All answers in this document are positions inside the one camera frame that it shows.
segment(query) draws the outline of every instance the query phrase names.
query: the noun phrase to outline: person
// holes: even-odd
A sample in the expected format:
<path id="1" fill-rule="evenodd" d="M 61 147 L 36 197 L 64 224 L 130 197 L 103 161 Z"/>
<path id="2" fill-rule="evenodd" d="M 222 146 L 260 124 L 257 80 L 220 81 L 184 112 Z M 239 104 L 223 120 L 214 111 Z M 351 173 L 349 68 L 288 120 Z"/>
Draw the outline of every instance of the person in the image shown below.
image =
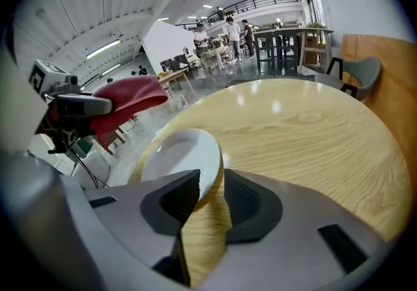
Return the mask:
<path id="1" fill-rule="evenodd" d="M 229 39 L 231 42 L 233 42 L 233 48 L 235 49 L 235 57 L 238 59 L 239 62 L 242 62 L 242 58 L 240 57 L 239 46 L 240 27 L 237 23 L 233 22 L 232 17 L 227 17 L 226 22 L 228 24 L 227 32 L 229 33 Z"/>
<path id="2" fill-rule="evenodd" d="M 142 65 L 139 65 L 139 76 L 146 76 L 148 71 L 145 68 L 142 68 Z"/>
<path id="3" fill-rule="evenodd" d="M 224 20 L 224 14 L 223 11 L 220 10 L 219 7 L 217 7 L 217 15 L 219 16 L 219 20 Z"/>
<path id="4" fill-rule="evenodd" d="M 252 43 L 252 30 L 250 29 L 250 26 L 246 19 L 243 19 L 242 23 L 243 23 L 244 32 L 245 32 L 244 38 L 245 38 L 246 44 L 248 45 L 249 58 L 251 59 L 252 57 L 255 56 L 255 52 L 253 50 L 253 43 Z"/>
<path id="5" fill-rule="evenodd" d="M 222 57 L 220 56 L 220 51 L 217 49 L 209 50 L 209 45 L 207 44 L 208 36 L 206 31 L 204 31 L 204 25 L 202 23 L 197 24 L 197 31 L 194 33 L 194 44 L 197 47 L 197 51 L 204 51 L 208 55 L 214 55 L 216 57 L 216 62 L 220 70 L 224 69 Z"/>

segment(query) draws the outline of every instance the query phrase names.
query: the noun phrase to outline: black railing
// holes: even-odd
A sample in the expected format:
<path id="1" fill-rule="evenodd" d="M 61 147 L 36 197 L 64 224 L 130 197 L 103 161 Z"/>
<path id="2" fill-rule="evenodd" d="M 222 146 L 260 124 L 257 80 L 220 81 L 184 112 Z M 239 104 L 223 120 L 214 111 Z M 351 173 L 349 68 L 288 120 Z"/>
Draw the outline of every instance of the black railing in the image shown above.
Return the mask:
<path id="1" fill-rule="evenodd" d="M 195 31 L 197 29 L 197 23 L 180 23 L 175 26 L 182 27 L 183 29 L 186 29 L 187 31 Z"/>
<path id="2" fill-rule="evenodd" d="M 298 0 L 244 0 L 237 2 L 233 5 L 223 8 L 222 13 L 216 12 L 200 21 L 205 28 L 224 20 L 226 16 L 233 16 L 233 14 L 240 14 L 246 11 L 255 10 L 256 8 L 269 7 L 270 5 L 284 4 L 284 3 L 295 3 Z M 195 30 L 197 23 L 182 23 L 177 26 L 183 26 L 188 30 Z"/>

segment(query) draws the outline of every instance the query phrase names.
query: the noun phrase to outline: wooden wall panel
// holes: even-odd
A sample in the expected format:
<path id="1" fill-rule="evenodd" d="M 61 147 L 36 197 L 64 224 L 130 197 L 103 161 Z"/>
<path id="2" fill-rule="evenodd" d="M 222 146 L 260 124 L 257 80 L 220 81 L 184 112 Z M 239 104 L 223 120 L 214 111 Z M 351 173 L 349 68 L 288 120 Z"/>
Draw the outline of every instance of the wooden wall panel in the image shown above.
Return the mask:
<path id="1" fill-rule="evenodd" d="M 358 61 L 379 58 L 381 76 L 363 101 L 390 129 L 409 168 L 417 199 L 417 45 L 395 38 L 343 35 L 341 57 Z M 355 85 L 352 78 L 344 76 Z"/>

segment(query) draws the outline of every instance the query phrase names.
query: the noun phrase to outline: white plate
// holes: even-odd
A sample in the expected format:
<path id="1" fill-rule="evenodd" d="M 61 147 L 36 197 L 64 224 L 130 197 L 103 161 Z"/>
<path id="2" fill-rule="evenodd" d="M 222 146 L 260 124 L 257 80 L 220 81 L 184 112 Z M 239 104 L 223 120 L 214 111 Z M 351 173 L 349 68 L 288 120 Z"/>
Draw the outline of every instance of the white plate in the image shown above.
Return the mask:
<path id="1" fill-rule="evenodd" d="M 220 149 L 202 129 L 183 129 L 165 138 L 146 159 L 142 181 L 192 169 L 200 170 L 200 199 L 212 187 L 220 168 Z"/>

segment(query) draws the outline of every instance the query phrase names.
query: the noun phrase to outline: table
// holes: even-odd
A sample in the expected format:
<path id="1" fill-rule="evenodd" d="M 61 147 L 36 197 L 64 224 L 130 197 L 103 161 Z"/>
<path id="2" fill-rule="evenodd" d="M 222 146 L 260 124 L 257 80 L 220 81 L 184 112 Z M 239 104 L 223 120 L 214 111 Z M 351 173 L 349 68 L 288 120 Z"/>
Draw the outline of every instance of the table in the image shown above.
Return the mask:
<path id="1" fill-rule="evenodd" d="M 272 69 L 275 69 L 275 61 L 278 63 L 278 68 L 282 68 L 284 64 L 285 68 L 289 65 L 296 70 L 298 62 L 298 41 L 297 41 L 297 29 L 271 29 L 267 31 L 259 31 L 253 34 L 255 39 L 256 61 L 258 66 L 258 72 L 261 69 L 261 62 L 271 62 Z M 266 59 L 261 59 L 259 56 L 259 43 L 258 38 L 265 38 Z M 293 38 L 293 45 L 286 45 L 284 39 Z M 287 51 L 292 50 L 294 55 L 288 56 Z"/>
<path id="2" fill-rule="evenodd" d="M 258 35 L 258 37 L 261 37 L 260 34 L 262 33 L 273 33 L 273 32 L 291 32 L 291 31 L 295 31 L 297 34 L 301 34 L 301 49 L 300 49 L 300 63 L 298 64 L 298 69 L 297 72 L 299 74 L 301 74 L 301 69 L 302 69 L 302 65 L 304 64 L 304 57 L 306 56 L 306 51 L 314 51 L 316 53 L 325 53 L 326 54 L 326 64 L 329 65 L 330 64 L 330 57 L 332 54 L 332 46 L 331 46 L 331 41 L 329 38 L 329 34 L 333 33 L 334 31 L 331 31 L 330 29 L 323 29 L 323 28 L 312 28 L 312 27 L 306 27 L 306 28 L 281 28 L 278 30 L 275 29 L 271 29 L 268 31 L 259 31 L 259 32 L 254 32 L 254 37 L 256 37 Z M 324 37 L 326 39 L 326 47 L 323 48 L 309 48 L 306 47 L 306 41 L 307 41 L 307 33 L 320 33 L 323 32 L 324 33 Z"/>
<path id="3" fill-rule="evenodd" d="M 176 80 L 179 77 L 184 77 L 185 81 L 187 82 L 188 86 L 190 87 L 191 91 L 193 92 L 193 94 L 195 96 L 195 99 L 197 99 L 197 96 L 195 95 L 195 92 L 194 92 L 194 90 L 193 90 L 193 88 L 192 88 L 192 86 L 191 86 L 190 82 L 188 81 L 188 78 L 185 74 L 185 72 L 187 70 L 188 69 L 182 69 L 182 70 L 174 71 L 172 74 L 161 77 L 159 79 L 159 83 L 160 84 L 166 84 L 166 83 L 169 83 L 170 81 Z"/>
<path id="4" fill-rule="evenodd" d="M 223 11 L 223 14 L 224 14 L 226 17 L 231 17 L 234 13 L 235 13 L 235 11 L 234 11 L 234 10 Z"/>
<path id="5" fill-rule="evenodd" d="M 142 153 L 129 183 L 140 181 L 146 157 L 183 128 L 211 133 L 222 152 L 216 182 L 182 229 L 192 285 L 225 252 L 231 227 L 223 168 L 310 187 L 328 195 L 385 239 L 407 222 L 410 178 L 385 125 L 365 105 L 332 87 L 297 79 L 265 79 L 211 94 L 177 115 Z"/>

